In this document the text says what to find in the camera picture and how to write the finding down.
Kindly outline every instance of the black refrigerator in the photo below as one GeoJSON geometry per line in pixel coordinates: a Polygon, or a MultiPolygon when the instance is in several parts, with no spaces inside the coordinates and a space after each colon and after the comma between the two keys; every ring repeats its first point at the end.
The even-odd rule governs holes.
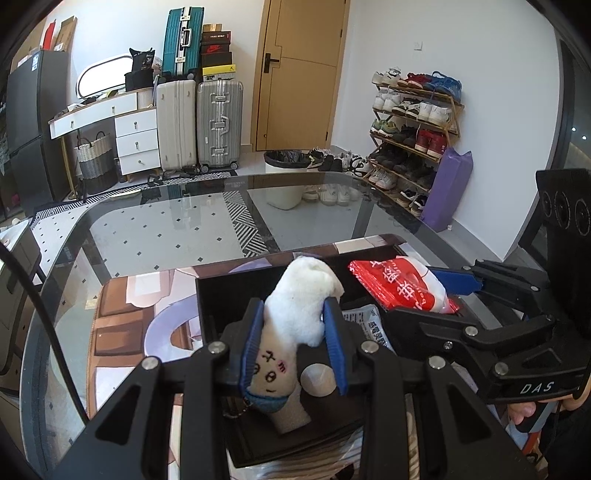
{"type": "Polygon", "coordinates": [[[59,140],[49,120],[66,108],[68,54],[41,50],[8,76],[8,153],[27,216],[70,191],[59,140]]]}

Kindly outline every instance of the plush toy face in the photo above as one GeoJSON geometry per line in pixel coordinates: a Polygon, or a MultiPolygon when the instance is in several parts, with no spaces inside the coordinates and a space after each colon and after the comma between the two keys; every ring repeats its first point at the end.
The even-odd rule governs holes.
{"type": "Polygon", "coordinates": [[[265,397],[283,397],[294,389],[295,366],[279,358],[272,350],[260,350],[256,357],[254,375],[249,391],[265,397]]]}

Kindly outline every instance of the glass tabletop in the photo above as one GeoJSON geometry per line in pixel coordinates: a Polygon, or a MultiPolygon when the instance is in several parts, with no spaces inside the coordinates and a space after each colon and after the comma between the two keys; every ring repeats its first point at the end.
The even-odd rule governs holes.
{"type": "MultiPolygon", "coordinates": [[[[41,296],[86,405],[90,330],[101,287],[110,279],[385,233],[398,235],[405,251],[430,265],[467,265],[409,211],[354,177],[228,177],[124,193],[89,207],[61,248],[41,296]],[[303,201],[309,185],[346,189],[348,205],[303,201]]],[[[471,297],[468,303],[485,326],[498,326],[471,297]]],[[[27,459],[43,477],[82,431],[36,314],[22,362],[21,423],[27,459]]]]}

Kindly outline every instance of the black trash bag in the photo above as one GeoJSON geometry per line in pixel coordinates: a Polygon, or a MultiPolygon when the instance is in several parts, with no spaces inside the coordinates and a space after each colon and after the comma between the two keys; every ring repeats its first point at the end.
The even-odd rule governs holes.
{"type": "Polygon", "coordinates": [[[270,150],[265,152],[265,162],[277,168],[306,168],[310,159],[299,150],[270,150]]]}

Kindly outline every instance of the white desk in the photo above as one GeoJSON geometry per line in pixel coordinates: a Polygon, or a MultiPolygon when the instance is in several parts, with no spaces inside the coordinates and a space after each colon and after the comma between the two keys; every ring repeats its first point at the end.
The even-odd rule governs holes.
{"type": "Polygon", "coordinates": [[[115,118],[117,150],[123,175],[160,167],[152,88],[121,93],[82,106],[49,122],[51,137],[61,141],[72,191],[74,184],[64,136],[107,118],[115,118]]]}

